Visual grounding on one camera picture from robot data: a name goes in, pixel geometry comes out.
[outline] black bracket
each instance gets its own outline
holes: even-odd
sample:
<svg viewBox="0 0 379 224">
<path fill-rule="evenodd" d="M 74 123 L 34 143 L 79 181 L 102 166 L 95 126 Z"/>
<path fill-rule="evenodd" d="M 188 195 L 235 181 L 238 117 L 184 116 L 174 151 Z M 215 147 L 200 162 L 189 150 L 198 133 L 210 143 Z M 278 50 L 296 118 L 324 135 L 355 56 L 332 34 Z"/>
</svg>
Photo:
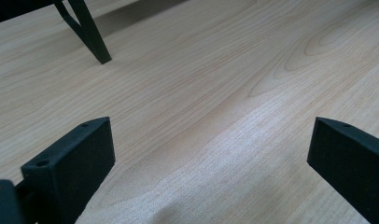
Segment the black bracket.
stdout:
<svg viewBox="0 0 379 224">
<path fill-rule="evenodd" d="M 316 118 L 308 163 L 368 221 L 379 223 L 379 139 Z"/>
<path fill-rule="evenodd" d="M 88 47 L 100 63 L 111 61 L 111 56 L 105 47 L 105 42 L 97 30 L 96 24 L 91 17 L 87 5 L 84 0 L 68 0 L 71 8 L 76 14 L 78 22 L 76 22 L 68 13 L 62 0 L 52 0 L 59 13 L 67 24 L 73 29 L 82 42 Z"/>
<path fill-rule="evenodd" d="M 0 180 L 0 223 L 75 223 L 114 163 L 109 118 L 78 125 L 26 162 L 16 187 Z"/>
</svg>

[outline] screw hole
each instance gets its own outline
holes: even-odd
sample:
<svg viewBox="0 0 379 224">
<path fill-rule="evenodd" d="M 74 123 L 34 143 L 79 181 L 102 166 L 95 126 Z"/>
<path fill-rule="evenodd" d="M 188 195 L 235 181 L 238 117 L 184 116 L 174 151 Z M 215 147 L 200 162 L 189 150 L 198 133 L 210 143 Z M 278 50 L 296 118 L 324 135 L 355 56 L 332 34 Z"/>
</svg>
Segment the screw hole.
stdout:
<svg viewBox="0 0 379 224">
<path fill-rule="evenodd" d="M 38 167 L 43 167 L 43 166 L 46 166 L 48 165 L 49 161 L 39 161 L 36 166 Z"/>
</svg>

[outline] wooden surface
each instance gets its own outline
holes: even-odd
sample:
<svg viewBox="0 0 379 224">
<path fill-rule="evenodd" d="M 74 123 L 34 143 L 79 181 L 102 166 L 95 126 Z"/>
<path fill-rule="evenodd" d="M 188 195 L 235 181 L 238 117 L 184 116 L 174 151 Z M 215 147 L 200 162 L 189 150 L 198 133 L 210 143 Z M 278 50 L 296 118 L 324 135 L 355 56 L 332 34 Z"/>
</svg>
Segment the wooden surface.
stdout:
<svg viewBox="0 0 379 224">
<path fill-rule="evenodd" d="M 110 116 L 77 223 L 367 223 L 306 156 L 316 116 L 379 137 L 379 1 L 131 2 L 88 2 L 104 65 L 53 6 L 0 23 L 0 178 Z"/>
</svg>

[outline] black metal leg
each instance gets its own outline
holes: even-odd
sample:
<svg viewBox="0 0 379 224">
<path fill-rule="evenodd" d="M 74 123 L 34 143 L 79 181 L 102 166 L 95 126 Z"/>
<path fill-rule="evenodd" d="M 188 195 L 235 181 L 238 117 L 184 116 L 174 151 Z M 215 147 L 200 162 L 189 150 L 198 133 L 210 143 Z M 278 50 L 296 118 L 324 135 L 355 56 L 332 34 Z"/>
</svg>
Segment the black metal leg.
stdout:
<svg viewBox="0 0 379 224">
<path fill-rule="evenodd" d="M 79 24 L 70 16 L 62 0 L 53 0 L 53 4 L 62 15 L 63 19 L 76 32 L 78 37 L 84 42 L 93 55 L 100 63 L 106 63 L 111 60 L 111 56 L 105 47 L 105 42 L 94 24 L 91 13 L 83 0 L 68 0 L 70 6 L 76 13 Z"/>
</svg>

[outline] light wood tabletop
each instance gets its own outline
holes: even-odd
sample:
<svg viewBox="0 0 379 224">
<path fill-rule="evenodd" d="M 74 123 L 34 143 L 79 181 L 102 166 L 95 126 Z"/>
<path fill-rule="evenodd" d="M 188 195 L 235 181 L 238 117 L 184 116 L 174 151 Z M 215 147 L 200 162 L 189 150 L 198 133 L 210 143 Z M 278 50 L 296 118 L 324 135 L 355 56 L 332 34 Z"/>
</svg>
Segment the light wood tabletop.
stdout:
<svg viewBox="0 0 379 224">
<path fill-rule="evenodd" d="M 379 138 L 379 1 L 133 2 L 87 1 L 103 65 L 54 6 L 0 23 L 0 178 L 109 116 L 77 223 L 367 223 L 306 157 L 316 117 Z"/>
</svg>

